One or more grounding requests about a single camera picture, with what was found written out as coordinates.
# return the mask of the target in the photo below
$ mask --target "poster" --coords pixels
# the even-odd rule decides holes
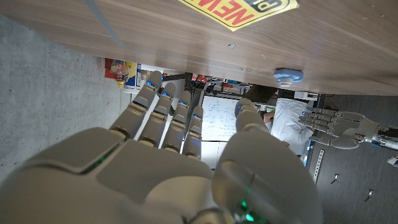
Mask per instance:
[[[232,31],[299,7],[296,0],[179,0]]]

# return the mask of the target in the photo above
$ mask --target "robotic finger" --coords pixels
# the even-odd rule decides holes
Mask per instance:
[[[320,143],[322,145],[330,146],[331,145],[331,141],[333,139],[335,139],[335,138],[332,137],[332,136],[326,135],[326,136],[323,136],[322,138],[318,138],[316,136],[312,136],[308,140],[315,141],[315,142]]]
[[[317,129],[317,130],[319,130],[319,131],[323,131],[323,132],[327,131],[327,127],[322,126],[322,125],[315,124],[315,123],[310,122],[310,121],[299,120],[298,122],[299,122],[300,124],[304,124],[304,125],[306,125],[306,126],[308,126],[308,127],[315,128],[315,129]]]
[[[134,138],[161,83],[162,74],[159,71],[153,72],[133,102],[112,124],[110,130],[124,134],[126,139]]]
[[[235,116],[237,132],[254,128],[269,133],[264,120],[258,115],[250,100],[242,98],[236,103]]]
[[[305,116],[299,116],[298,117],[301,121],[307,121],[308,123],[313,123],[313,124],[319,124],[320,126],[326,127],[328,125],[327,121],[320,120],[320,119],[315,119],[311,117],[305,117]]]
[[[315,113],[315,114],[325,114],[328,116],[334,116],[337,111],[333,110],[326,110],[326,109],[321,109],[321,108],[307,108],[305,110],[306,113]]]
[[[193,109],[187,136],[185,137],[182,154],[196,159],[201,158],[201,124],[203,121],[203,108],[196,106]]]
[[[144,130],[142,130],[138,141],[150,147],[159,146],[174,93],[175,85],[173,83],[168,83],[163,89],[154,111],[150,114],[149,120]]]
[[[316,114],[316,113],[311,113],[311,112],[303,112],[303,115],[306,118],[314,118],[314,119],[319,119],[323,121],[331,121],[333,119],[332,116],[324,115],[324,114]]]
[[[171,121],[169,129],[164,137],[162,149],[180,153],[190,102],[191,94],[188,91],[182,92],[179,103],[174,112],[173,120]]]

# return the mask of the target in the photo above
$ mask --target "writing on whiteboard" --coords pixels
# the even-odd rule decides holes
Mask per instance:
[[[236,133],[235,105],[232,99],[205,96],[203,99],[202,140],[228,141]]]

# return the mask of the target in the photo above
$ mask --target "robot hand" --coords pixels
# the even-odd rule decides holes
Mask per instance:
[[[180,152],[189,92],[161,142],[175,91],[167,84],[150,112],[161,78],[154,72],[110,129],[74,134],[11,173],[0,185],[0,223],[322,223],[308,170],[249,100],[236,105],[237,133],[214,173],[200,160],[200,106]]]
[[[303,115],[299,123],[327,134],[310,140],[338,149],[354,149],[364,141],[371,142],[379,129],[378,123],[358,113],[307,108]]]

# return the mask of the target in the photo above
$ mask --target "concrete wall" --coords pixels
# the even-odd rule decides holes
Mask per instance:
[[[130,94],[80,54],[0,15],[0,181],[72,134],[108,128]]]

